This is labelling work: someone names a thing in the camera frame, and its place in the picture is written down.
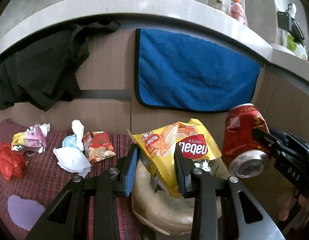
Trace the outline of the right hand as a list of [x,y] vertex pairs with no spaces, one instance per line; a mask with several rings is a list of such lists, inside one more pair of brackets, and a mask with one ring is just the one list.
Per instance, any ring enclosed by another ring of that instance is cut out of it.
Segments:
[[294,215],[297,221],[294,224],[295,228],[304,227],[309,222],[309,198],[297,193],[293,184],[286,178],[280,179],[281,195],[278,197],[279,221],[286,221],[292,213],[292,208],[295,204],[299,204],[301,210]]

